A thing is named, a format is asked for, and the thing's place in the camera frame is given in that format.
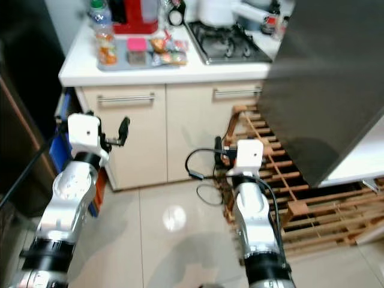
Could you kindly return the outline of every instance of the drawer handle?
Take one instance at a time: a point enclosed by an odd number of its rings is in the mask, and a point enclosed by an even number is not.
[[[231,94],[246,94],[246,93],[261,93],[261,88],[253,88],[249,90],[232,90],[232,91],[219,91],[214,89],[214,96],[231,95]]]
[[[140,101],[140,100],[155,100],[155,93],[149,93],[149,95],[144,96],[132,96],[132,97],[122,97],[122,98],[104,98],[102,95],[97,96],[97,103],[105,102],[125,102],[125,101]]]

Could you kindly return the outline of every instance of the cabinet door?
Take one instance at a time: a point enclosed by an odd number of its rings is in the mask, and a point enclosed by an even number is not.
[[[107,137],[118,135],[125,116],[131,120],[125,146],[110,153],[114,189],[166,182],[165,86],[86,87],[83,93]]]
[[[255,104],[261,82],[167,85],[168,181],[187,179],[184,161],[196,148],[213,148],[223,137],[234,105]],[[214,156],[195,154],[190,169],[211,175]]]

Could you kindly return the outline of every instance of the gas stove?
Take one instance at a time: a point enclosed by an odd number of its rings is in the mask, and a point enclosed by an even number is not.
[[[200,21],[185,23],[202,61],[207,64],[272,62],[239,25],[214,28]]]

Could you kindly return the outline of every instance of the kettle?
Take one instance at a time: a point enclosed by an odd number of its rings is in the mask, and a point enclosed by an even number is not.
[[[199,18],[205,25],[232,26],[235,24],[237,16],[263,23],[268,12],[243,3],[241,0],[200,0]]]

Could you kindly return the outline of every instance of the white countertop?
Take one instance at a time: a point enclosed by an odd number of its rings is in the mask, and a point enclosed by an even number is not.
[[[96,85],[136,85],[160,83],[212,82],[226,80],[264,79],[270,64],[217,64],[205,65],[199,57],[184,26],[171,30],[176,40],[190,42],[187,52],[188,64],[178,68],[153,68],[129,71],[104,72],[97,68],[94,49],[94,34],[85,21],[72,43],[69,54],[59,72],[64,87]],[[270,57],[274,58],[280,42],[263,35],[252,33],[256,44]]]

